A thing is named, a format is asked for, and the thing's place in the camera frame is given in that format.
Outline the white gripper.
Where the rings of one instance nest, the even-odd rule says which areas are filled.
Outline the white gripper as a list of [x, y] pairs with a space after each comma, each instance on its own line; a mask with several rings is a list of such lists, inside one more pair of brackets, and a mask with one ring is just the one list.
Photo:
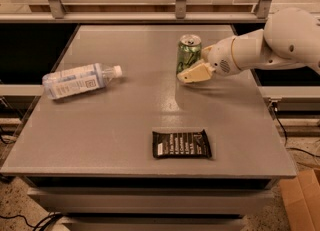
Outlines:
[[232, 54], [234, 40], [235, 37], [232, 36], [217, 42], [213, 46], [204, 47], [201, 50], [202, 59], [178, 73], [178, 80], [187, 84], [210, 80], [214, 72], [221, 76], [238, 74], [240, 69], [235, 64]]

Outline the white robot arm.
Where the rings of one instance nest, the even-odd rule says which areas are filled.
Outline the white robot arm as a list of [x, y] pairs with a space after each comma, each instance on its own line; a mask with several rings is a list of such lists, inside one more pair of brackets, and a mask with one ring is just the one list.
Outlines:
[[271, 15], [262, 29], [203, 48], [200, 59], [179, 72], [177, 78], [188, 84], [247, 69], [301, 67], [320, 74], [320, 21], [305, 10], [287, 8]]

